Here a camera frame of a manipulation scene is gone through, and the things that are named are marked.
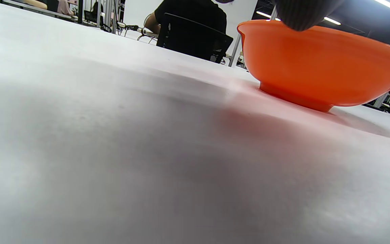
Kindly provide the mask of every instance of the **bowl base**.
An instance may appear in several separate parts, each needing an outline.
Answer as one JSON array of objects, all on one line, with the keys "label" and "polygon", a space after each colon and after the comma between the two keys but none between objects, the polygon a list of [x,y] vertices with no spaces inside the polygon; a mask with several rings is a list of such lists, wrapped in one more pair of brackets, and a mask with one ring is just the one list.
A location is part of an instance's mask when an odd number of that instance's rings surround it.
[{"label": "bowl base", "polygon": [[292,102],[297,105],[318,110],[321,112],[328,112],[333,107],[333,105],[330,104],[323,104],[315,100],[306,99],[297,95],[285,93],[281,90],[278,90],[270,85],[266,85],[263,83],[261,83],[260,85],[260,90],[264,91],[265,93],[269,93],[270,95],[273,95],[275,97],[278,97],[280,99],[286,100],[288,102]]}]

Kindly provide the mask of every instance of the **desk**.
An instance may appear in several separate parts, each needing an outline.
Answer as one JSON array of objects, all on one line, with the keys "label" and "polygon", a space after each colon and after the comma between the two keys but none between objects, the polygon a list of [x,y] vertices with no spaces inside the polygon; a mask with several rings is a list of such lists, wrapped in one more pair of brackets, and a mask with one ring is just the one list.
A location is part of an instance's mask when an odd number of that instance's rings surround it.
[{"label": "desk", "polygon": [[256,86],[0,4],[0,243],[390,243],[390,115]]}]

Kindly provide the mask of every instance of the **chair backrest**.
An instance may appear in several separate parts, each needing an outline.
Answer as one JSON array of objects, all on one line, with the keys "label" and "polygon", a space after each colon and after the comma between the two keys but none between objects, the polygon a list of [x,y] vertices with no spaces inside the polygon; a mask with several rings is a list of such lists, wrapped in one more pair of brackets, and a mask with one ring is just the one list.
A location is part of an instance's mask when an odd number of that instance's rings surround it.
[{"label": "chair backrest", "polygon": [[206,25],[165,13],[156,46],[220,63],[232,41]]},{"label": "chair backrest", "polygon": [[46,5],[48,5],[48,10],[52,12],[57,12],[58,10],[58,0],[46,0]]}]

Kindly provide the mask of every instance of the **gloved hand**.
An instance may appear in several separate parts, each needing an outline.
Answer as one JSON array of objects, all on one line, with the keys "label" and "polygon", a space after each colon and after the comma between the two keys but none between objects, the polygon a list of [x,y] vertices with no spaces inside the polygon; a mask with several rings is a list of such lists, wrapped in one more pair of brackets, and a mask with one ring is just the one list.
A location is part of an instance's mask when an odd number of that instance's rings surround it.
[{"label": "gloved hand", "polygon": [[305,31],[322,22],[345,0],[275,0],[278,17],[288,27]]}]

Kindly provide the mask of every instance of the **ceiling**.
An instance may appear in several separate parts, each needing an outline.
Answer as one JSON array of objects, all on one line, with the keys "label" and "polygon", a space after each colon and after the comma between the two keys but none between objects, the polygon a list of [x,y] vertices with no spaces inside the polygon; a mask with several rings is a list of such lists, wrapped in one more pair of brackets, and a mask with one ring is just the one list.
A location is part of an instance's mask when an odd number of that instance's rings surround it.
[{"label": "ceiling", "polygon": [[[273,6],[271,0],[258,0],[253,19],[267,19],[256,12],[271,15]],[[344,4],[328,17],[340,22],[341,25],[328,21],[323,21],[319,25],[390,44],[390,8],[374,0],[345,0]]]}]

